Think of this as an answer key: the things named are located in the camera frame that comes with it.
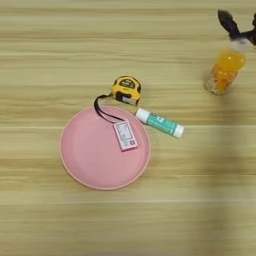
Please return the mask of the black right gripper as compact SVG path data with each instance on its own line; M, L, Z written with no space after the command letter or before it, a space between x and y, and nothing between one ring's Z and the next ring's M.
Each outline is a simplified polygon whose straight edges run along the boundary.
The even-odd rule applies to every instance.
M218 20L221 26L228 32L229 37L232 40L238 39L239 35L241 38L246 38L254 46L256 46L256 13L254 14L252 25L254 29L246 32L239 31L237 23L234 21L233 16L225 10L218 11Z

